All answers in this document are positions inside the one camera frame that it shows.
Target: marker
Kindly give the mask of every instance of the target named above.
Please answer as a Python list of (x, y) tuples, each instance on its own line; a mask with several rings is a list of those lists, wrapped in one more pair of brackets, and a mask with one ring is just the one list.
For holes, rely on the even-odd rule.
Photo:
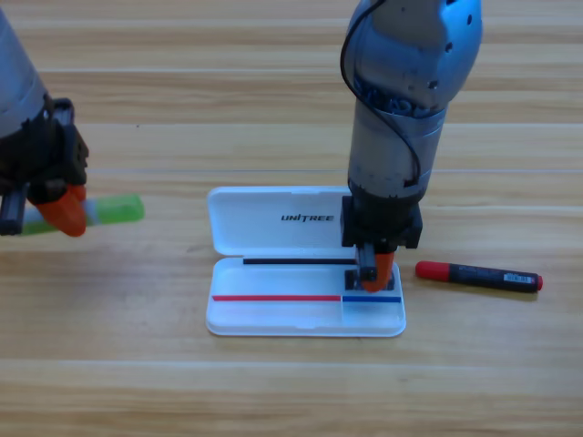
[(536, 273), (485, 269), (446, 262), (420, 261), (415, 267), (415, 274), (419, 278), (521, 293), (537, 293), (543, 288), (543, 279)]
[[(140, 221), (144, 218), (144, 205), (136, 194), (109, 196), (104, 198), (88, 198), (83, 202), (87, 225), (99, 226), (115, 223)], [(43, 219), (36, 208), (25, 210), (22, 235), (44, 234), (55, 232), (56, 228)]]

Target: table surface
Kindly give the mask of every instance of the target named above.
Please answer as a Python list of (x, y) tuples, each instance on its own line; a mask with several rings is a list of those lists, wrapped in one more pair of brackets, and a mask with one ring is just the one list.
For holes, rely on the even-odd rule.
[[(583, 435), (583, 3), (486, 0), (400, 251), (389, 340), (210, 335), (205, 196), (342, 185), (355, 0), (2, 0), (91, 149), (92, 195), (147, 218), (3, 239), (0, 434)], [(420, 259), (534, 270), (537, 299), (414, 278)]]

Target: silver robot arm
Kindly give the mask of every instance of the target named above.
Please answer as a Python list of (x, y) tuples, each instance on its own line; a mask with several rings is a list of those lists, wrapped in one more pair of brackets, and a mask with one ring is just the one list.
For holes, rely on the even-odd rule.
[(356, 245), (367, 260), (360, 267), (369, 291), (390, 278), (390, 266), (379, 263), (392, 264), (399, 246), (417, 247), (418, 203), (447, 106), (481, 38), (480, 0), (362, 0), (356, 8), (341, 56), (344, 80), (357, 96), (343, 245)]
[(46, 221), (81, 235), (87, 156), (72, 103), (51, 98), (0, 8), (0, 235), (22, 231), (27, 198)]

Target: green marker cap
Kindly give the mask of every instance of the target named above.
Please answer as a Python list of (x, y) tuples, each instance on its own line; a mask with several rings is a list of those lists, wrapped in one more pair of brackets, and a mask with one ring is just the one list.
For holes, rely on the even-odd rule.
[(102, 225), (140, 221), (144, 218), (144, 204), (137, 194), (97, 198), (97, 217)]

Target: red marker cap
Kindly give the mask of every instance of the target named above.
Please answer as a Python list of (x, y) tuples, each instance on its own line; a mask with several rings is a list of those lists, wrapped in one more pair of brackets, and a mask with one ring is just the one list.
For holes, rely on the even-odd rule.
[(415, 267), (419, 278), (449, 281), (449, 264), (446, 262), (419, 261)]

